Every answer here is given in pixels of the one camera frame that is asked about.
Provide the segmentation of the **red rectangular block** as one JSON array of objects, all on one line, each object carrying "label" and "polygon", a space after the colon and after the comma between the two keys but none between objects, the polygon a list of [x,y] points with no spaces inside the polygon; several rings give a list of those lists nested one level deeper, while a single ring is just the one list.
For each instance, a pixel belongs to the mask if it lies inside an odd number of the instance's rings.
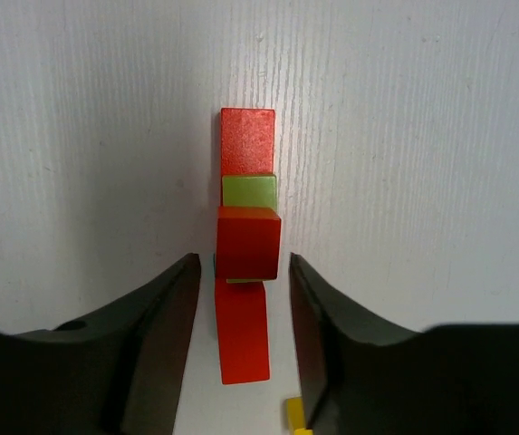
[{"label": "red rectangular block", "polygon": [[261,282],[215,280],[216,331],[224,385],[270,379],[266,293]]}]

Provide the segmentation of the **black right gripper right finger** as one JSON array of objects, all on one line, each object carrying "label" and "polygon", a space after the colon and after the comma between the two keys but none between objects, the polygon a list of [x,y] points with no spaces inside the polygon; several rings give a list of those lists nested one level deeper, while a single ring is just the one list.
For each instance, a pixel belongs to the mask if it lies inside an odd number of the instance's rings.
[{"label": "black right gripper right finger", "polygon": [[307,427],[426,428],[427,391],[412,360],[422,334],[350,299],[298,254],[289,279]]}]

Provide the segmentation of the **green rectangular block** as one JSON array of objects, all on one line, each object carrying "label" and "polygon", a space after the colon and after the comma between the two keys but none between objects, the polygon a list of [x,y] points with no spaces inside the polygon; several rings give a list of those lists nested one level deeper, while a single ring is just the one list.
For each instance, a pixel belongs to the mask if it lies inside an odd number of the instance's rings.
[{"label": "green rectangular block", "polygon": [[216,227],[216,276],[229,282],[278,275],[282,220],[274,174],[225,175]]}]

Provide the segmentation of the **small red cube block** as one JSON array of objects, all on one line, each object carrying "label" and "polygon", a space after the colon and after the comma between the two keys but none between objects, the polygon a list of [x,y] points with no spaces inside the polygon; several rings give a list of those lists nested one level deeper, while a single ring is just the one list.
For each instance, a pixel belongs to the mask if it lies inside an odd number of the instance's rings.
[{"label": "small red cube block", "polygon": [[281,227],[281,218],[271,208],[219,207],[216,276],[235,280],[275,279]]}]

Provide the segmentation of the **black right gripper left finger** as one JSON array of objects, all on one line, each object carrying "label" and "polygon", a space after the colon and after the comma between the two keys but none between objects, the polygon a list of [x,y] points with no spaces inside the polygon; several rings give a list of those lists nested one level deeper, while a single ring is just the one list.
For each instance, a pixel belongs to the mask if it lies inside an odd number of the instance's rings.
[{"label": "black right gripper left finger", "polygon": [[190,253],[90,314],[19,335],[14,362],[43,432],[172,433],[200,277]]}]

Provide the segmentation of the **yellow cube block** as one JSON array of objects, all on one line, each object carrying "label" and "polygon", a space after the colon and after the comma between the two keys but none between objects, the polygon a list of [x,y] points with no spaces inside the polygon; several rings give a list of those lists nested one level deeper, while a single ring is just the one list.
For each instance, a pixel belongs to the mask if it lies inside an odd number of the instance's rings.
[{"label": "yellow cube block", "polygon": [[307,427],[301,397],[287,399],[285,410],[290,435],[313,435],[312,430]]}]

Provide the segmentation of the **red arch block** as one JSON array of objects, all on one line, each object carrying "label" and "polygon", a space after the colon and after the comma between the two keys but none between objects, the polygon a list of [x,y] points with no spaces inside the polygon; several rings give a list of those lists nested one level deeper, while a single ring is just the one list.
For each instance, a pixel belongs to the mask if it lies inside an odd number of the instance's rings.
[{"label": "red arch block", "polygon": [[277,209],[275,110],[220,111],[220,173],[224,206]]}]

